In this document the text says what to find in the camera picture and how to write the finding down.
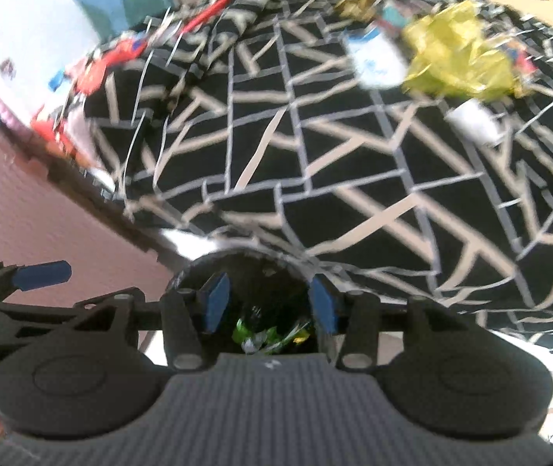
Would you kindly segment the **white tissue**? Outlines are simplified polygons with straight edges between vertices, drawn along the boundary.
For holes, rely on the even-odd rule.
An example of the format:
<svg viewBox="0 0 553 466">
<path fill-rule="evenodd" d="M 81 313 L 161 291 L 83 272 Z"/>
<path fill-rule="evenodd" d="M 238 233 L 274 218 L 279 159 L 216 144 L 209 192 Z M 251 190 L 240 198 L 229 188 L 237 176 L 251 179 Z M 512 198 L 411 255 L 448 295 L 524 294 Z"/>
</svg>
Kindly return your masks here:
<svg viewBox="0 0 553 466">
<path fill-rule="evenodd" d="M 494 115 L 477 99 L 469 99 L 456 108 L 450 108 L 445 120 L 474 144 L 494 146 L 503 138 Z"/>
</svg>

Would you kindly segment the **yellow plastic bag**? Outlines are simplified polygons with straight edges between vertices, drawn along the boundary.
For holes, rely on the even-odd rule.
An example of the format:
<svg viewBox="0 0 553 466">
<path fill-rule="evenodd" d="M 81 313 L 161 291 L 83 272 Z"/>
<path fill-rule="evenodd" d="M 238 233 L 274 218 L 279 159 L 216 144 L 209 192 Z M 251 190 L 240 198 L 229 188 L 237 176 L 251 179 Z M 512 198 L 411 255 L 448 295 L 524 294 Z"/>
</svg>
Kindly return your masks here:
<svg viewBox="0 0 553 466">
<path fill-rule="evenodd" d="M 402 39 L 412 53 L 406 92 L 481 101 L 523 93 L 513 61 L 485 38 L 470 0 L 411 21 Z"/>
</svg>

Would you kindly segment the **green plastic wrapper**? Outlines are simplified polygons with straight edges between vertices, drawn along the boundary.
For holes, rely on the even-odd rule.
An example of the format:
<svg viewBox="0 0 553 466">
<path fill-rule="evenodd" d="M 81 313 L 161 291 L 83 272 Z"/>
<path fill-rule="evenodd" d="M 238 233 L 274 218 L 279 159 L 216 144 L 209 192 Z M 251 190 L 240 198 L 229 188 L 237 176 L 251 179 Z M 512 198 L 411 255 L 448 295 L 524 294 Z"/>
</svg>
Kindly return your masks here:
<svg viewBox="0 0 553 466">
<path fill-rule="evenodd" d="M 310 322 L 300 320 L 281 336 L 275 327 L 270 327 L 260 332 L 253 332 L 246 327 L 242 320 L 238 320 L 232 333 L 232 340 L 238 344 L 246 355 L 275 355 L 284 347 L 293 343 L 300 345 L 310 338 Z"/>
</svg>

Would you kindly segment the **red snack bag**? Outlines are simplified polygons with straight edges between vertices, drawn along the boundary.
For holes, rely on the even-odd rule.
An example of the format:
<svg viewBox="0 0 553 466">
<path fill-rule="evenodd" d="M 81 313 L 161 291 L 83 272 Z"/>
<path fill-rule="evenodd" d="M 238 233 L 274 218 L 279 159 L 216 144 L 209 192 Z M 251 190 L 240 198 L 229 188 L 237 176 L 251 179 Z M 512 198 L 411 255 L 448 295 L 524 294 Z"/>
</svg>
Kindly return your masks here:
<svg viewBox="0 0 553 466">
<path fill-rule="evenodd" d="M 146 49 L 144 38 L 115 39 L 103 52 L 78 61 L 67 71 L 73 81 L 74 90 L 79 94 L 91 95 L 102 85 L 108 68 L 136 59 Z"/>
</svg>

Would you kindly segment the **pink ribbed suitcase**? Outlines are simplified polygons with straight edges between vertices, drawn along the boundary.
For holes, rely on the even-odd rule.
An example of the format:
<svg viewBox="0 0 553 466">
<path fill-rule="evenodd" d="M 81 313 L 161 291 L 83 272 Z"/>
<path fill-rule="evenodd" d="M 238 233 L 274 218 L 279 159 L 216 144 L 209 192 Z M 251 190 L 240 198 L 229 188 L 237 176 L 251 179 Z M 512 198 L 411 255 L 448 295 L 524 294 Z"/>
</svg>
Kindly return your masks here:
<svg viewBox="0 0 553 466">
<path fill-rule="evenodd" d="M 67 196 L 49 181 L 46 165 L 27 158 L 0 132 L 0 262 L 59 260 L 71 266 L 67 282 L 18 291 L 10 302 L 68 306 L 128 287 L 153 301 L 172 277 L 155 251 L 140 249 Z"/>
</svg>

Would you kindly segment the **black lined trash bin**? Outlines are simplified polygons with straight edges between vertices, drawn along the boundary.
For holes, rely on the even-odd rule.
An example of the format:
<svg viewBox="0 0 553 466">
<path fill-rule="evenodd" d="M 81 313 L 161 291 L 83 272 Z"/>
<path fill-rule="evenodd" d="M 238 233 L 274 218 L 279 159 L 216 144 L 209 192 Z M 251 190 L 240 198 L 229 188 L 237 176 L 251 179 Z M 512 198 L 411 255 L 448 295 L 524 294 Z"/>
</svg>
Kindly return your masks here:
<svg viewBox="0 0 553 466">
<path fill-rule="evenodd" d="M 219 328 L 214 334 L 204 334 L 198 291 L 214 273 L 228 274 L 230 299 Z M 184 298 L 198 341 L 210 361 L 221 353 L 246 355 L 232 340 L 238 320 L 253 332 L 275 327 L 281 336 L 285 336 L 297 321 L 309 321 L 310 338 L 306 342 L 300 345 L 291 343 L 275 355 L 256 355 L 322 353 L 333 360 L 337 357 L 334 340 L 337 334 L 326 334 L 315 322 L 309 300 L 309 284 L 313 276 L 306 275 L 299 266 L 283 258 L 248 247 L 232 248 L 192 261 L 172 279 L 167 289 Z"/>
</svg>

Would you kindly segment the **white blue paper package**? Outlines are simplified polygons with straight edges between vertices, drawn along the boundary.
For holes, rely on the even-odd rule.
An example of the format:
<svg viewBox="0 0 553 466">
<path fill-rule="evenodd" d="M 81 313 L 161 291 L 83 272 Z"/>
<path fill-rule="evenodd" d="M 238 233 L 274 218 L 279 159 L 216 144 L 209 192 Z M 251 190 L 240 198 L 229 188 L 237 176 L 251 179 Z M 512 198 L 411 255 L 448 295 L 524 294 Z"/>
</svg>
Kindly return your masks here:
<svg viewBox="0 0 553 466">
<path fill-rule="evenodd" d="M 345 46 L 356 78 L 365 89 L 393 89 L 405 80 L 408 63 L 380 28 L 348 34 Z"/>
</svg>

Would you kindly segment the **gold foil wrapper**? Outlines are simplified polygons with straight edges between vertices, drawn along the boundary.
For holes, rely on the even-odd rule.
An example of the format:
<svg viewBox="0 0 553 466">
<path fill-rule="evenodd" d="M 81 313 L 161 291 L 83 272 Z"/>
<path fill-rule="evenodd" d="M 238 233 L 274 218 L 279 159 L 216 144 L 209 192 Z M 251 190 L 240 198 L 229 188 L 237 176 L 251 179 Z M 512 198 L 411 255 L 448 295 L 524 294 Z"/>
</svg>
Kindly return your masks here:
<svg viewBox="0 0 553 466">
<path fill-rule="evenodd" d="M 340 0 L 334 9 L 343 19 L 370 22 L 376 17 L 374 0 Z"/>
</svg>

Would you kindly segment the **black white geometric cloth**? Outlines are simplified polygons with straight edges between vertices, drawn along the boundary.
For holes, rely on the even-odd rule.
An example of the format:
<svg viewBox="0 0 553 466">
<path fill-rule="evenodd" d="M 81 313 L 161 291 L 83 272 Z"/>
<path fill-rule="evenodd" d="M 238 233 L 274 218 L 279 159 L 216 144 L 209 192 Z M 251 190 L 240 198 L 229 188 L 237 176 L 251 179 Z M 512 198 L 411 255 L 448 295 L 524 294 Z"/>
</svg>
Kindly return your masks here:
<svg viewBox="0 0 553 466">
<path fill-rule="evenodd" d="M 553 28 L 476 7 L 536 69 L 526 96 L 488 104 L 502 140 L 483 147 L 450 126 L 456 100 L 362 86 L 346 41 L 363 25 L 340 1 L 230 0 L 109 68 L 84 111 L 125 214 L 433 298 L 553 353 Z"/>
</svg>

